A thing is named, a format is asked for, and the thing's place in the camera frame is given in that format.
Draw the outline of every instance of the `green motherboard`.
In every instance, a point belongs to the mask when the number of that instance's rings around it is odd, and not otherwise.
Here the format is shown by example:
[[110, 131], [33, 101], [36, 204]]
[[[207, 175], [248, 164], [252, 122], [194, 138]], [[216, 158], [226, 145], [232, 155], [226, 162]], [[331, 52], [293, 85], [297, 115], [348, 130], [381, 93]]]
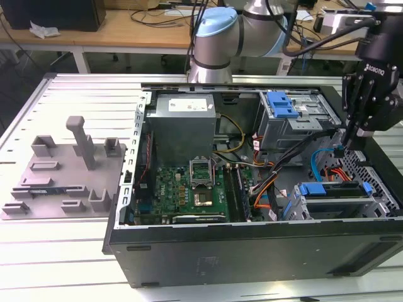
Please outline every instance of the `green motherboard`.
[[[141, 224], [165, 224], [172, 217], [180, 215], [218, 215], [231, 221], [231, 211], [236, 205], [235, 187], [241, 187], [247, 195], [253, 185], [253, 175], [249, 168], [216, 167], [209, 173], [204, 167], [193, 167], [193, 179], [209, 179], [212, 185], [191, 183], [189, 167], [160, 167], [157, 170], [155, 195], [152, 201], [138, 205]], [[241, 177], [234, 177], [239, 171]]]

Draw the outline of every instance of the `floor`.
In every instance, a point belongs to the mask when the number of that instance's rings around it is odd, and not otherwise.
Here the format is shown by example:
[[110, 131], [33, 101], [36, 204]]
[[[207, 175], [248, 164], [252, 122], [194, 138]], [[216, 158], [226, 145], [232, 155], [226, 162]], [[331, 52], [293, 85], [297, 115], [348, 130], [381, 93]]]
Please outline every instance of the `floor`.
[[[30, 52], [31, 57], [44, 70], [51, 71], [50, 64], [57, 58], [55, 52]], [[43, 71], [37, 68], [28, 57], [19, 52], [18, 65], [6, 63], [0, 66], [0, 135], [12, 122], [18, 111], [30, 97], [33, 90], [43, 77]], [[119, 61], [113, 60], [111, 53], [87, 53], [87, 59], [92, 73], [133, 73], [133, 74], [183, 74], [184, 55], [168, 55], [166, 65], [161, 64], [160, 55], [131, 54], [131, 69], [127, 70], [123, 54], [118, 54]], [[233, 74], [239, 73], [239, 58], [231, 62]], [[279, 59], [276, 58], [247, 58], [243, 74], [274, 75]], [[56, 65], [59, 73], [76, 73], [77, 68], [73, 57], [69, 57]], [[298, 60], [291, 75], [305, 76], [341, 76], [343, 63], [337, 61]]]

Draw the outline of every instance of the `workbench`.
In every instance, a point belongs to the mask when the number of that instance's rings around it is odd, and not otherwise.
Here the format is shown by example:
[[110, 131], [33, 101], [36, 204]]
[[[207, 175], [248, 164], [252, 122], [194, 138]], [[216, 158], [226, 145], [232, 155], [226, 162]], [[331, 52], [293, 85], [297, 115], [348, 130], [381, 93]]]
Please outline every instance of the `workbench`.
[[[318, 10], [326, 6], [327, 8], [340, 8], [335, 2], [318, 0], [311, 14], [317, 14]], [[152, 14], [158, 14], [160, 11], [153, 11]], [[177, 16], [156, 16], [147, 17], [145, 21], [159, 22], [171, 20]], [[83, 32], [72, 30], [61, 30], [60, 36], [41, 39], [30, 33], [29, 30], [12, 30], [8, 23], [11, 36], [25, 50], [45, 50], [53, 52], [72, 52], [76, 61], [79, 73], [90, 73], [86, 52], [102, 53], [156, 53], [161, 55], [184, 55], [186, 54], [190, 38], [189, 26], [184, 21], [179, 21], [183, 26], [173, 28], [155, 28], [136, 23], [130, 19], [128, 10], [107, 10], [106, 18], [97, 32]], [[314, 21], [304, 21], [303, 25], [312, 29]], [[313, 34], [305, 31], [307, 36], [315, 37]], [[348, 37], [337, 39], [327, 46], [348, 40]], [[296, 43], [291, 43], [291, 51], [299, 50]], [[0, 28], [0, 49], [19, 50], [19, 48], [9, 39], [6, 32]], [[355, 56], [356, 43], [346, 45], [334, 50], [316, 52], [313, 59], [326, 60], [358, 60]], [[278, 68], [278, 75], [286, 75], [291, 64], [291, 59], [278, 53], [273, 57], [281, 58]], [[125, 56], [127, 64], [130, 65], [130, 57]]]
[[[123, 74], [44, 78], [0, 138], [1, 201], [10, 199], [11, 187], [33, 154], [30, 145], [36, 135], [51, 135], [55, 143], [73, 143], [72, 133], [64, 128], [65, 119], [83, 115], [84, 129], [94, 143], [118, 137], [129, 144], [140, 83], [185, 80], [183, 75]], [[333, 86], [341, 93], [339, 77], [235, 75], [234, 82], [282, 86], [304, 82], [307, 86]], [[377, 140], [384, 140], [387, 148], [394, 143], [401, 149], [397, 142], [403, 129], [392, 130]], [[403, 253], [363, 277], [132, 289], [114, 256], [101, 252], [106, 224], [107, 218], [0, 220], [1, 301], [402, 300]], [[256, 260], [270, 261], [270, 251]]]

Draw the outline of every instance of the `motherboard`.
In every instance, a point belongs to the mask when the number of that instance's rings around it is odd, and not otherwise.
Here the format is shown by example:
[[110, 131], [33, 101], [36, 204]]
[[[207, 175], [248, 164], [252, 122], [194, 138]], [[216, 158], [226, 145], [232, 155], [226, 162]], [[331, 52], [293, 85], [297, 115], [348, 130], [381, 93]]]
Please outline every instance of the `motherboard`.
[[252, 170], [202, 161], [190, 161], [186, 167], [157, 168], [155, 195], [137, 201], [133, 222], [165, 225], [250, 219]]

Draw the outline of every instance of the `yellow wire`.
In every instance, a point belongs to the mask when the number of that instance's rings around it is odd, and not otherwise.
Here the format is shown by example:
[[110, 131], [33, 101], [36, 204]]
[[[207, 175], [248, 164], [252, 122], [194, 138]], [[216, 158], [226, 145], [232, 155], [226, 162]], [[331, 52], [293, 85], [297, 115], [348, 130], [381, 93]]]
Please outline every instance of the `yellow wire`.
[[234, 147], [234, 148], [232, 148], [232, 149], [228, 149], [228, 150], [218, 150], [218, 151], [214, 151], [214, 153], [231, 153], [231, 152], [233, 152], [233, 151], [236, 151], [236, 150], [238, 150], [238, 149], [240, 149], [243, 145], [244, 145], [244, 142], [245, 142], [245, 133], [243, 132], [243, 130], [242, 130], [242, 128], [232, 119], [232, 118], [230, 118], [229, 116], [227, 116], [227, 115], [223, 115], [223, 114], [221, 114], [223, 117], [225, 117], [225, 118], [227, 118], [228, 120], [230, 120], [237, 128], [238, 128], [238, 130], [239, 130], [239, 132], [241, 133], [241, 135], [242, 135], [242, 140], [241, 140], [241, 142], [239, 143], [239, 145], [238, 146], [236, 146], [236, 147]]

